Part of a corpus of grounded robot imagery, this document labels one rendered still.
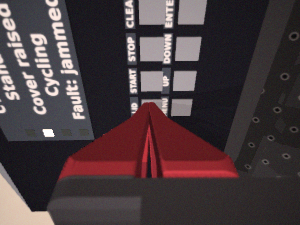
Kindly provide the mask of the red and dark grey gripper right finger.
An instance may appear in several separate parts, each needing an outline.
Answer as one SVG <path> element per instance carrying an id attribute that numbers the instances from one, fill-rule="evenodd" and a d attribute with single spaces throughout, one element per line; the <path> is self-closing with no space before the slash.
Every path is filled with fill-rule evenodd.
<path id="1" fill-rule="evenodd" d="M 149 102 L 151 178 L 239 177 L 229 155 L 168 118 Z"/>

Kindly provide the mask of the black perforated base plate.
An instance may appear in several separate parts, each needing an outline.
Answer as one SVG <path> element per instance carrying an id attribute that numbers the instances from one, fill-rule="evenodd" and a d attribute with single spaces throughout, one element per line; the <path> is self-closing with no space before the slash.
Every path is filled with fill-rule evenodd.
<path id="1" fill-rule="evenodd" d="M 300 177 L 300 0 L 234 165 L 239 177 Z"/>

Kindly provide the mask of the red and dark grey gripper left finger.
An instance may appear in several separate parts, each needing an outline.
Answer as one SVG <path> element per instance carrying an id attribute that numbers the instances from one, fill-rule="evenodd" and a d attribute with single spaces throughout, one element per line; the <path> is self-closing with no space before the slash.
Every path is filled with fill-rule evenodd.
<path id="1" fill-rule="evenodd" d="M 117 127 L 69 156 L 58 178 L 70 175 L 133 175 L 147 178 L 149 102 Z"/>

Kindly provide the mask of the black thermal cycler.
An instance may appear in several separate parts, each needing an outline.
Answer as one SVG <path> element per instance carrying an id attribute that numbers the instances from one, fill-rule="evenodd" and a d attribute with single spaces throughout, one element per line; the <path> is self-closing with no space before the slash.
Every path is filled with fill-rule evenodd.
<path id="1" fill-rule="evenodd" d="M 0 174 L 47 212 L 69 156 L 154 102 L 236 161 L 296 0 L 0 0 Z"/>

